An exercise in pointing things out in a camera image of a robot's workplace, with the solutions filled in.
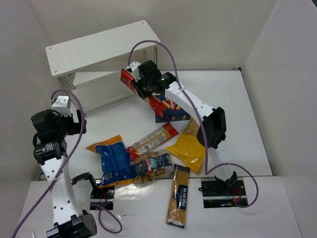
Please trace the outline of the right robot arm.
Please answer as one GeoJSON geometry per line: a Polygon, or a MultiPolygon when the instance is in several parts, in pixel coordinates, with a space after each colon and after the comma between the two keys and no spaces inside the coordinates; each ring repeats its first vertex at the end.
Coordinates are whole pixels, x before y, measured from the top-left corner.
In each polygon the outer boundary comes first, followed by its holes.
{"type": "Polygon", "coordinates": [[[208,150],[208,155],[220,164],[215,168],[229,165],[225,148],[226,118],[223,108],[214,108],[186,89],[178,79],[178,73],[164,74],[157,65],[148,60],[144,63],[132,62],[127,71],[133,77],[132,86],[139,97],[146,99],[152,94],[160,94],[180,105],[200,125],[197,140],[208,150]]]}

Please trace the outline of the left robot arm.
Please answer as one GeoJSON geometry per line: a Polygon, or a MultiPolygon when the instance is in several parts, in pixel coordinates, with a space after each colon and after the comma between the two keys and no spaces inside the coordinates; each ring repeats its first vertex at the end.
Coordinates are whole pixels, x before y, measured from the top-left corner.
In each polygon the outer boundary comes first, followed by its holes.
{"type": "Polygon", "coordinates": [[[34,157],[47,181],[53,204],[53,228],[46,232],[49,238],[90,238],[97,234],[95,218],[90,214],[89,198],[93,190],[92,175],[84,173],[74,182],[69,175],[67,135],[86,133],[86,120],[80,110],[78,122],[73,114],[62,114],[47,109],[31,117],[36,129],[33,137],[34,157]]]}

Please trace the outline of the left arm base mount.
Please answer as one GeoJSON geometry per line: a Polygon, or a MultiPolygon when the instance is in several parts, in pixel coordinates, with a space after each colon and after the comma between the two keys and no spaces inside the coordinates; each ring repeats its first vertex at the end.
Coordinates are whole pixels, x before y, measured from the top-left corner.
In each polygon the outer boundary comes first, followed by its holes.
{"type": "Polygon", "coordinates": [[[106,209],[113,210],[114,186],[97,188],[90,196],[90,203],[99,204],[106,209]]]}

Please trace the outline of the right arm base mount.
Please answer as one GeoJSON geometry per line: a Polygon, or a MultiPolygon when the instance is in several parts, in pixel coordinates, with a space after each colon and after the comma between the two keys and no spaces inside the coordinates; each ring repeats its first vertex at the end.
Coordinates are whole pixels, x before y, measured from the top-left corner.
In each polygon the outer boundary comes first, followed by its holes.
{"type": "Polygon", "coordinates": [[[222,184],[215,179],[202,179],[198,190],[202,193],[205,209],[237,207],[236,201],[241,206],[248,205],[242,179],[238,179],[229,190],[225,190],[222,184]]]}

